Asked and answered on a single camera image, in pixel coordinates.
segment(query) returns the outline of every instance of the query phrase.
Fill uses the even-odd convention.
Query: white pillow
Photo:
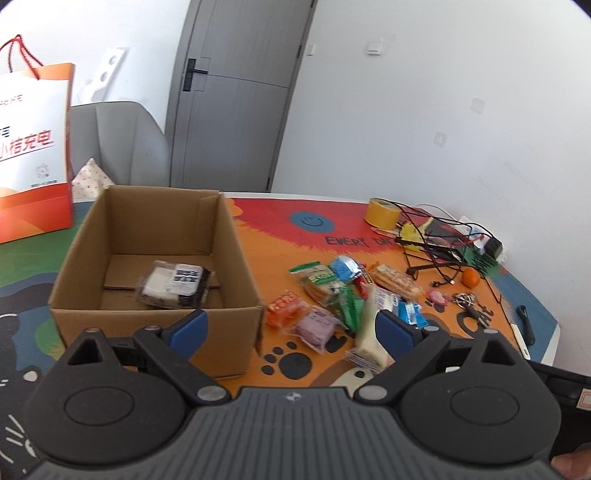
[[[115,185],[115,183],[96,164],[95,159],[91,158],[72,181],[73,200],[97,198],[99,193],[109,185]]]

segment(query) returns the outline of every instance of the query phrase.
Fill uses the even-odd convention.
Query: table
[[[271,301],[285,289],[305,297],[287,270],[297,264],[319,260],[329,262],[335,255],[348,254],[368,264],[380,261],[401,271],[406,269],[400,248],[380,237],[363,221],[366,204],[343,199],[273,194],[228,194],[237,231],[262,298]],[[91,203],[74,206],[74,227],[68,230],[0,245],[0,471],[13,479],[35,464],[20,431],[21,407],[64,348],[47,307],[47,299],[67,249]],[[423,271],[418,282],[426,287],[436,280],[434,271]],[[502,295],[510,310],[527,306],[535,330],[532,359],[551,364],[560,328],[552,315],[509,272],[491,278],[475,289],[479,308],[488,314],[491,327],[515,344],[501,305]],[[465,291],[445,286],[444,293]],[[444,309],[424,304],[427,319],[452,335],[478,335],[472,319],[463,318],[455,305]],[[251,367],[244,377],[221,380],[231,391],[241,385],[276,387],[345,386],[354,389],[371,377],[371,372],[352,368],[343,360],[353,340],[337,333],[324,355],[310,350],[299,339],[265,325],[260,355],[254,351]]]

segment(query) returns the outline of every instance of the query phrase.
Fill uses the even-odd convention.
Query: red bag handle
[[[16,37],[11,38],[10,40],[8,40],[4,45],[2,45],[0,47],[0,51],[2,51],[2,49],[4,47],[6,47],[7,45],[10,45],[9,49],[8,49],[8,70],[9,72],[12,73],[12,48],[14,47],[14,44],[18,44],[18,49],[19,52],[21,53],[21,57],[22,59],[25,61],[25,63],[27,64],[27,66],[29,67],[29,70],[31,70],[31,72],[33,73],[33,75],[35,76],[35,78],[37,80],[39,80],[39,74],[35,71],[35,69],[33,68],[33,66],[31,65],[31,60],[36,61],[39,66],[43,67],[43,64],[37,60],[37,58],[35,57],[35,55],[33,55],[29,49],[25,46],[25,44],[22,41],[22,35],[18,34]]]

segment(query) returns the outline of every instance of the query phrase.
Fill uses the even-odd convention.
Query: door handle
[[[202,73],[204,75],[207,75],[209,73],[207,70],[196,69],[196,62],[197,59],[189,59],[187,61],[187,71],[185,72],[185,78],[183,82],[183,92],[191,91],[191,85],[193,83],[193,73]]]

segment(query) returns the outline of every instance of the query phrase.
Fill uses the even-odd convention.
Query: yellow tape roll
[[[400,218],[400,208],[384,199],[370,199],[365,221],[382,230],[394,230]]]

